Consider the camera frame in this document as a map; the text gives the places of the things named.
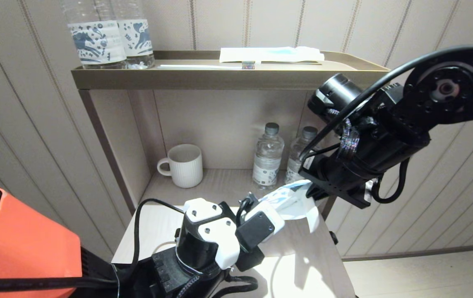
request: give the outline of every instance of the orange casing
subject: orange casing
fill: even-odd
[[[0,191],[0,279],[82,276],[80,238]],[[0,298],[66,298],[74,290],[5,292]]]

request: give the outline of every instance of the mug handle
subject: mug handle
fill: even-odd
[[[171,176],[172,174],[170,173],[170,171],[161,170],[161,165],[164,163],[170,164],[168,162],[168,158],[163,158],[157,163],[157,171],[159,171],[159,173],[161,173],[163,176]]]

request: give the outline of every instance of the lower shelf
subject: lower shelf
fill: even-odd
[[[251,191],[257,198],[269,191],[262,191],[253,185],[252,170],[204,169],[203,181],[192,188],[180,188],[172,183],[171,177],[155,173],[142,196],[157,198],[172,205],[183,205],[185,201],[204,198],[210,202],[227,202],[229,206],[238,206],[238,200],[245,198]],[[279,171],[278,181],[274,189],[284,185],[286,171]]]

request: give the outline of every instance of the table surface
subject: table surface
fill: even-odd
[[[170,208],[145,205],[140,215],[140,259],[174,246],[174,232],[181,226],[182,220],[183,215]],[[119,244],[113,263],[132,262],[133,223],[134,218]],[[255,277],[259,281],[259,288],[250,293],[229,294],[226,297],[355,296],[352,283],[323,220],[312,234],[305,219],[287,221],[284,229],[259,247],[266,256],[260,265],[244,273],[235,268],[231,273],[235,276]],[[224,281],[220,287],[227,285]]]

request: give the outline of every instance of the white mug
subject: white mug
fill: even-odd
[[[164,176],[172,176],[172,182],[181,188],[191,188],[203,179],[202,150],[191,144],[182,144],[168,151],[168,157],[157,163],[157,171]],[[161,169],[168,163],[170,171]]]

